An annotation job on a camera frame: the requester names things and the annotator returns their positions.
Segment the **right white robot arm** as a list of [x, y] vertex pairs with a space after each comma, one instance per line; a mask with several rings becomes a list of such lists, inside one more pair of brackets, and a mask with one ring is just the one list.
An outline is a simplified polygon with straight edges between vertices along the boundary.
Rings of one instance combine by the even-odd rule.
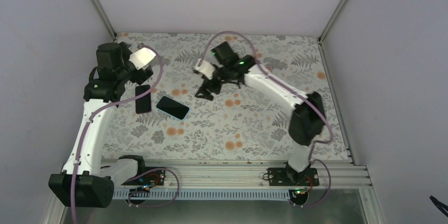
[[288, 111], [291, 116], [288, 134], [294, 143], [287, 161], [286, 178], [291, 185], [300, 185], [311, 165], [312, 142], [325, 125], [322, 97], [317, 92], [308, 94], [288, 85], [272, 75], [253, 55], [240, 57], [228, 42], [219, 44], [211, 53], [218, 64], [201, 58], [194, 66], [194, 73], [203, 79], [195, 96], [213, 100], [222, 85], [233, 83], [260, 91]]

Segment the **purple phone black screen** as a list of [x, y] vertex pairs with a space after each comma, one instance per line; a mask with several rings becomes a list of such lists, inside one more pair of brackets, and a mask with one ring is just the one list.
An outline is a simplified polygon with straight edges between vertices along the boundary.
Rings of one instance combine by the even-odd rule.
[[[135, 96], [142, 95], [146, 93], [151, 88], [150, 85], [141, 85], [135, 87]], [[152, 104], [151, 104], [151, 94], [146, 94], [145, 96], [142, 96], [135, 100], [135, 113], [140, 114], [146, 114], [150, 113], [152, 111]]]

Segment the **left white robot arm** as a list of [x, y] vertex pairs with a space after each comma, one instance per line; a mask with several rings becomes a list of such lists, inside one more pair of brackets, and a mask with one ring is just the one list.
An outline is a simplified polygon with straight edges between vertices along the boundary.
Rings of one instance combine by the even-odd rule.
[[132, 52], [129, 44], [104, 43], [96, 51], [97, 66], [84, 87], [83, 117], [73, 149], [62, 170], [51, 174], [49, 188], [65, 207], [106, 208], [115, 187], [130, 180], [141, 184], [147, 169], [142, 156], [123, 155], [109, 167], [101, 167], [101, 153], [111, 116], [119, 105], [136, 100], [122, 99], [127, 82], [143, 84], [153, 75], [151, 61], [161, 56], [140, 44]]

